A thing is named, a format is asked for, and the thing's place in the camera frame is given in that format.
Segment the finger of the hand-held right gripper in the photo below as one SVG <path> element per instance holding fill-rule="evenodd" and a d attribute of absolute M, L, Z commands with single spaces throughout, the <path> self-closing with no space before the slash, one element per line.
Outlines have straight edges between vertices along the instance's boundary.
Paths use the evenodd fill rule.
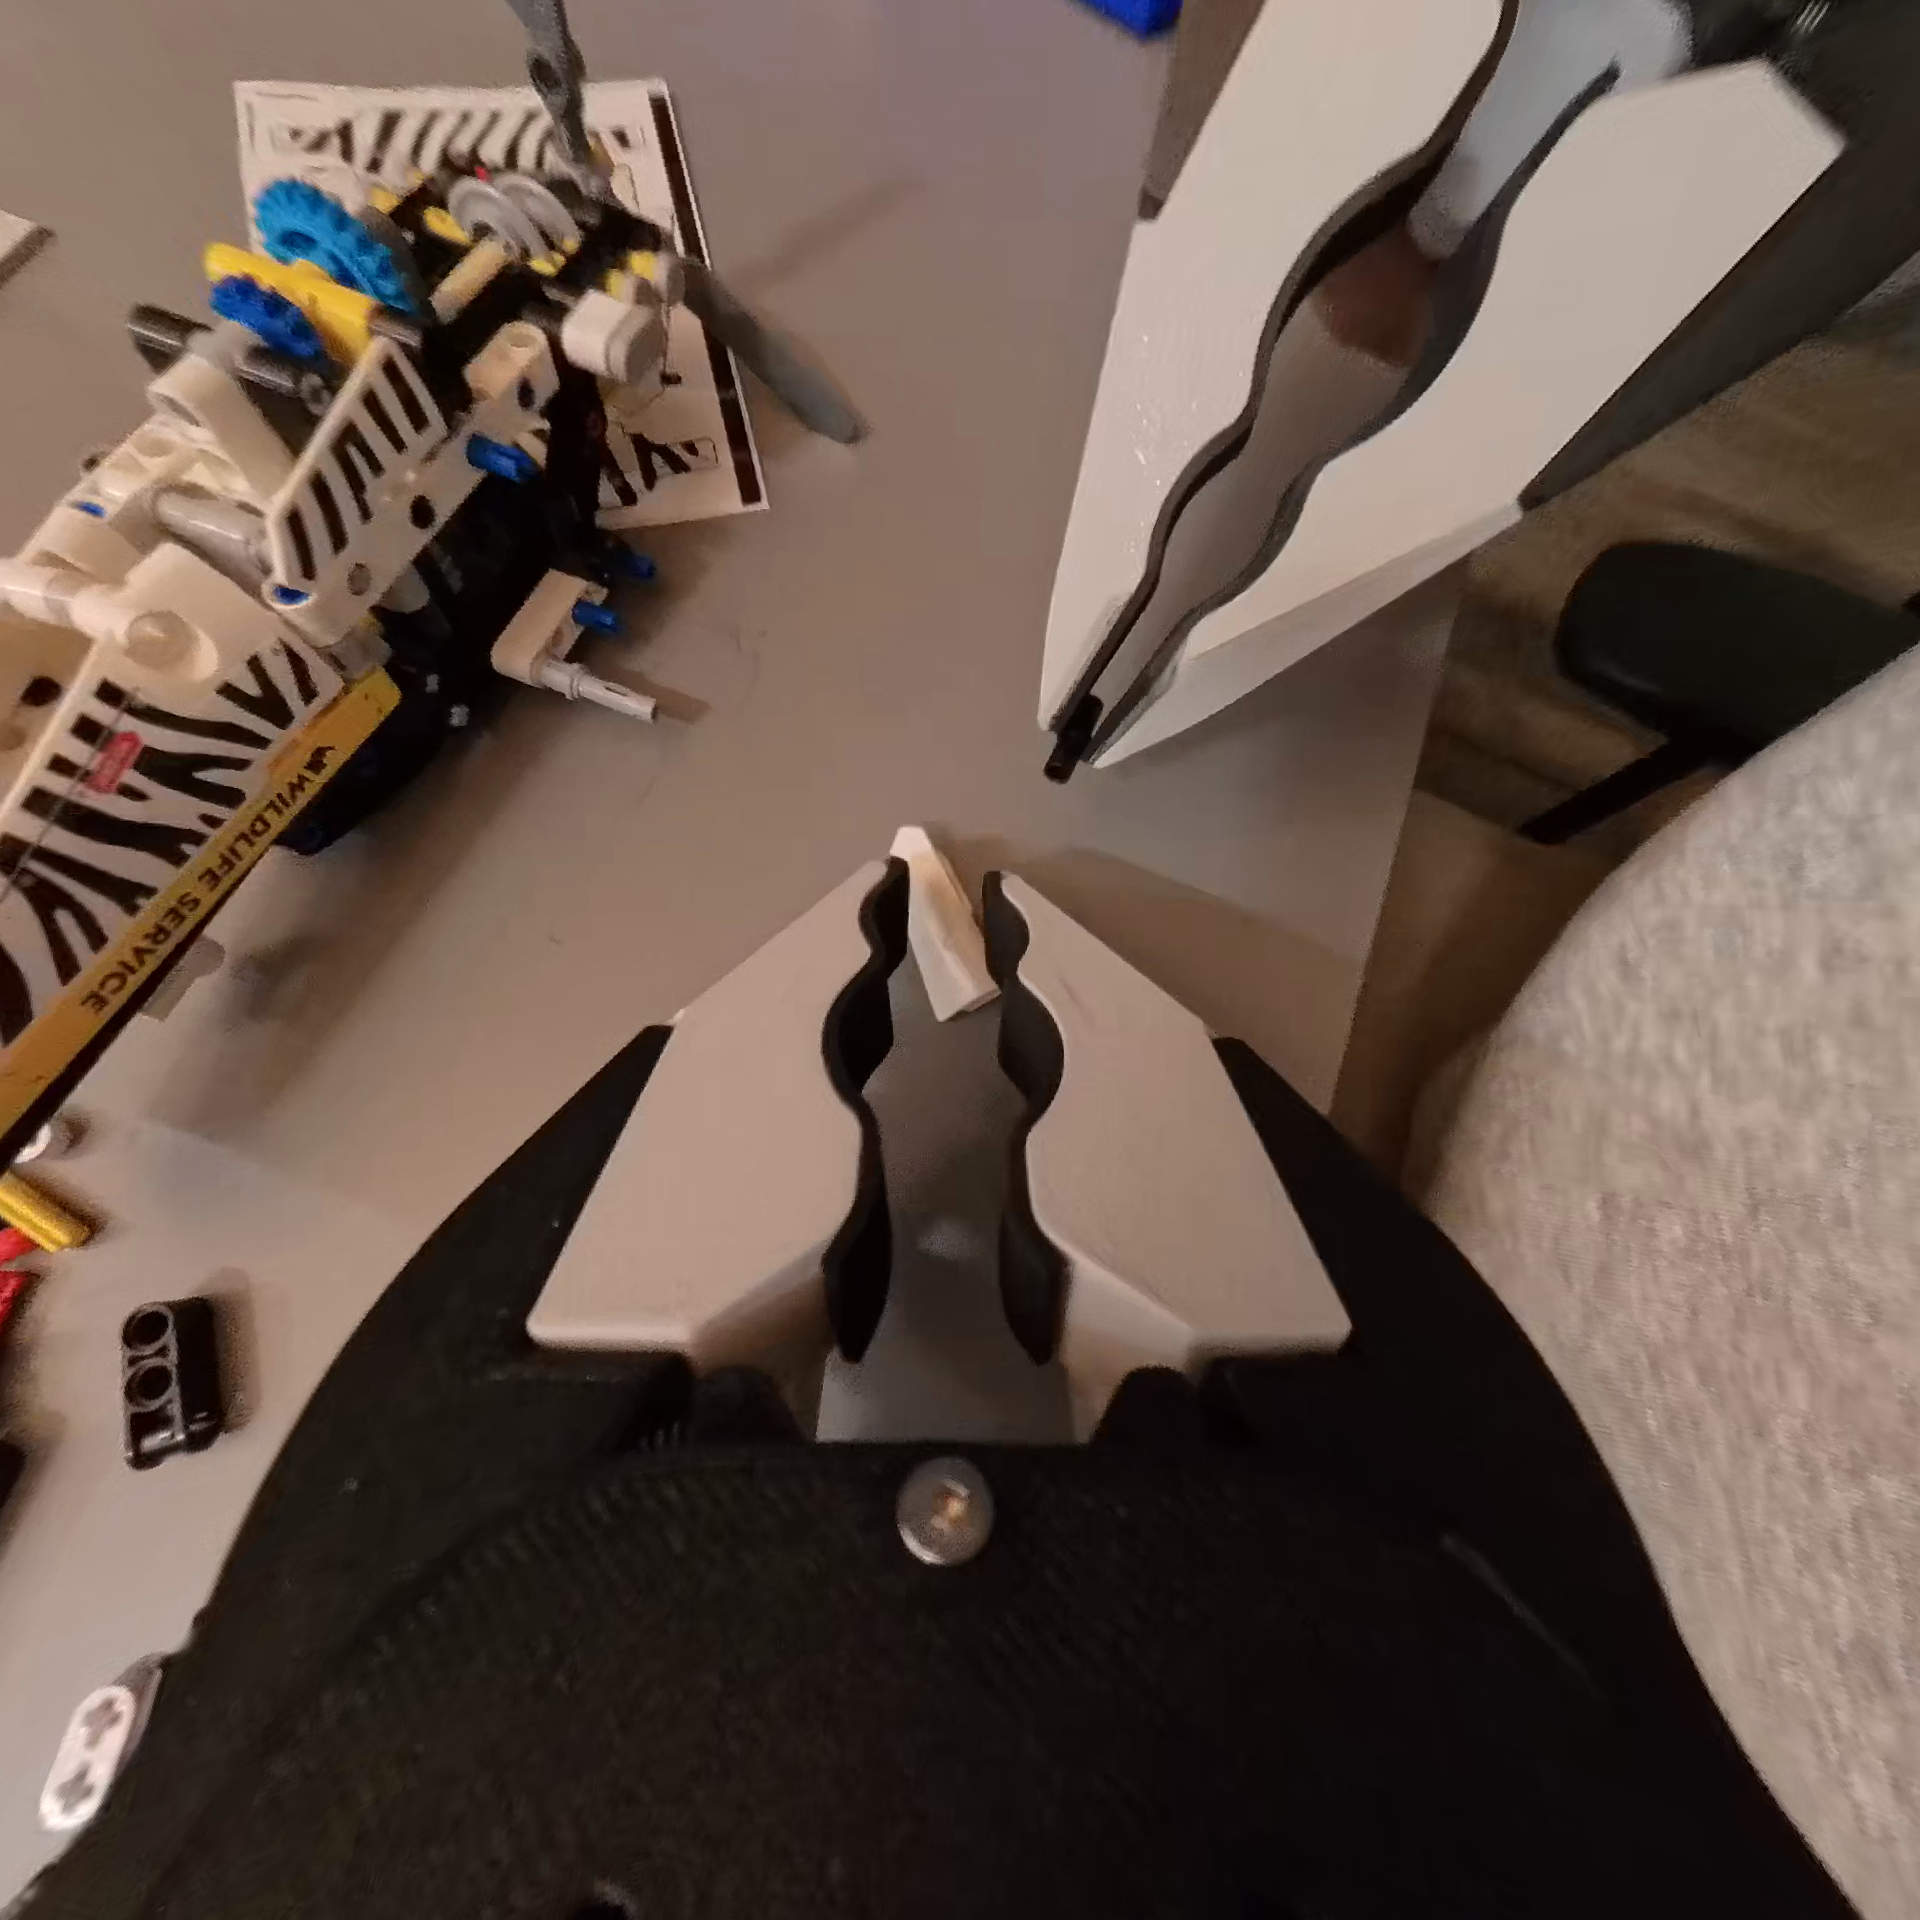
<path fill-rule="evenodd" d="M 1100 706 L 1085 763 L 1197 726 L 1516 523 L 1842 148 L 1762 56 L 1589 85 L 1472 231 L 1416 375 L 1289 485 L 1248 567 Z"/>
<path fill-rule="evenodd" d="M 1040 725 L 1097 694 L 1203 487 L 1245 451 L 1291 312 L 1434 176 L 1517 4 L 1262 4 L 1189 152 L 1137 216 L 1042 645 Z"/>

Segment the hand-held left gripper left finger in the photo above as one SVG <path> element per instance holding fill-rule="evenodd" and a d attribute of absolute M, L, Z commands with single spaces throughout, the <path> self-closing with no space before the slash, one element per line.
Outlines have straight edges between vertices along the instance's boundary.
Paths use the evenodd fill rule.
<path fill-rule="evenodd" d="M 804 1434 L 891 1279 L 880 1127 L 908 870 L 864 863 L 672 1026 L 529 1314 L 558 1354 L 753 1368 Z"/>

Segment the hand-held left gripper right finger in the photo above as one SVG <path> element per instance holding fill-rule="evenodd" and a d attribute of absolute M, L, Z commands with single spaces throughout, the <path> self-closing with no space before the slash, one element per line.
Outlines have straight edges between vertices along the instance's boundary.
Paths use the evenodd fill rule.
<path fill-rule="evenodd" d="M 982 886 L 1021 1108 L 1000 1295 L 1090 1437 L 1129 1376 L 1338 1354 L 1353 1332 L 1213 1031 L 1008 870 Z"/>

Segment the white lego connector piece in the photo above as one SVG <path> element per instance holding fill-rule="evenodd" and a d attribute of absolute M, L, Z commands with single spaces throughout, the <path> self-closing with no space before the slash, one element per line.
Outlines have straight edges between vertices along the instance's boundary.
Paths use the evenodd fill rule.
<path fill-rule="evenodd" d="M 938 1023 L 996 998 L 986 936 L 954 863 L 922 824 L 900 824 L 891 844 L 908 876 L 908 947 Z"/>

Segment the black double-hole lego connector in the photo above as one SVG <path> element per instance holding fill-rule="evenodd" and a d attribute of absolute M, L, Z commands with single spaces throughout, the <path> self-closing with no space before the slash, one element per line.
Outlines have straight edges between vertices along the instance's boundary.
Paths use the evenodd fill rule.
<path fill-rule="evenodd" d="M 128 1468 L 148 1472 L 210 1448 L 226 1428 L 217 1304 L 206 1295 L 144 1302 L 120 1338 Z"/>

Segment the pile of loose lego pieces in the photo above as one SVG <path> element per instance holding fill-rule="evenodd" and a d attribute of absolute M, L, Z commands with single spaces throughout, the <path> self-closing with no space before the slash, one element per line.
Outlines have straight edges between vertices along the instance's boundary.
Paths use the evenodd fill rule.
<path fill-rule="evenodd" d="M 89 1219 L 49 1187 L 43 1171 L 74 1150 L 85 1135 L 85 1119 L 59 1110 L 4 1168 L 2 1176 L 2 1356 L 16 1322 L 30 1301 L 38 1270 L 34 1259 L 82 1248 L 96 1228 Z"/>

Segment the white two-hole lego beam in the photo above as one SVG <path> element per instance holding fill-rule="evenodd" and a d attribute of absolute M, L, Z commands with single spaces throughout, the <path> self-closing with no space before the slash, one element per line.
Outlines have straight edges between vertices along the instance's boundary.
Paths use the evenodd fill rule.
<path fill-rule="evenodd" d="M 88 1692 L 69 1714 L 38 1790 L 43 1834 L 77 1834 L 104 1811 L 144 1736 L 168 1663 L 155 1653 L 137 1656 L 115 1680 Z"/>

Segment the zebra striped lego helicopter model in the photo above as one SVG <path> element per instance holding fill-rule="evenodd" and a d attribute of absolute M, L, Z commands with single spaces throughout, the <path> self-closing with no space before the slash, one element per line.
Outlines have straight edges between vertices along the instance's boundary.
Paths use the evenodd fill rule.
<path fill-rule="evenodd" d="M 4 1168 L 267 852 L 386 807 L 493 683 L 641 722 L 584 636 L 654 564 L 602 523 L 608 397 L 693 312 L 808 432 L 852 397 L 625 205 L 564 4 L 513 4 L 560 174 L 284 176 L 140 304 L 147 415 L 4 555 Z"/>

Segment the black office chair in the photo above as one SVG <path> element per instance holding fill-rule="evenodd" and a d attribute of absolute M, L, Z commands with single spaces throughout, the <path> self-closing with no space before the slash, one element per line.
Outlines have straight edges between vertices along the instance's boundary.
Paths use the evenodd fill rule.
<path fill-rule="evenodd" d="M 1563 846 L 1684 779 L 1730 772 L 1916 642 L 1916 595 L 1883 606 L 1698 544 L 1609 546 L 1576 581 L 1553 656 L 1572 687 L 1660 742 L 1520 835 Z"/>

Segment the zebra striped sticker sheet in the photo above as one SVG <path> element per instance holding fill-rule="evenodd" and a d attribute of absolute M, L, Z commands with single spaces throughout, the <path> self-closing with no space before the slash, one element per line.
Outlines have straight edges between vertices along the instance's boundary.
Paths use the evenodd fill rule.
<path fill-rule="evenodd" d="M 546 114 L 529 85 L 241 80 L 230 100 L 245 200 L 284 176 L 346 200 L 373 184 L 398 194 L 417 176 L 461 157 L 545 181 L 560 174 Z M 592 82 L 586 120 L 612 157 L 619 200 L 664 226 L 686 258 L 705 263 L 705 216 L 669 87 Z M 602 523 L 636 535 L 763 507 L 747 378 L 729 347 L 675 307 L 665 316 L 661 370 L 608 397 Z"/>

